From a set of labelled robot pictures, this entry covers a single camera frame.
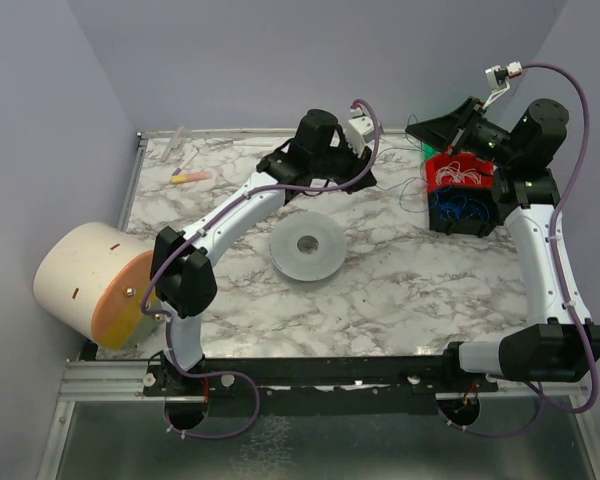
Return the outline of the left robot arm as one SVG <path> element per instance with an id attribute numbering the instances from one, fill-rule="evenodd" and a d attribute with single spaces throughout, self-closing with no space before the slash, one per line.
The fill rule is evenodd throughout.
<path id="1" fill-rule="evenodd" d="M 327 111 L 309 110 L 294 136 L 266 154 L 223 203 L 181 231 L 166 227 L 157 235 L 147 290 L 160 304 L 150 309 L 144 299 L 141 307 L 164 318 L 164 355 L 179 373 L 192 374 L 204 357 L 201 317 L 218 291 L 214 267 L 238 239 L 303 192 L 354 193 L 375 185 L 381 123 L 361 99 L 350 112 L 341 125 Z"/>

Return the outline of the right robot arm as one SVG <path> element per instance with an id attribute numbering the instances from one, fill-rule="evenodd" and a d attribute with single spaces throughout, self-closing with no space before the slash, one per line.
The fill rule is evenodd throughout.
<path id="1" fill-rule="evenodd" d="M 511 131 L 468 98 L 449 114 L 408 126 L 439 152 L 473 153 L 494 164 L 492 198 L 516 247 L 526 289 L 527 325 L 497 341 L 462 342 L 460 369 L 510 381 L 577 382 L 600 358 L 600 325 L 579 295 L 562 237 L 565 199 L 549 168 L 567 136 L 559 102 L 530 103 Z"/>

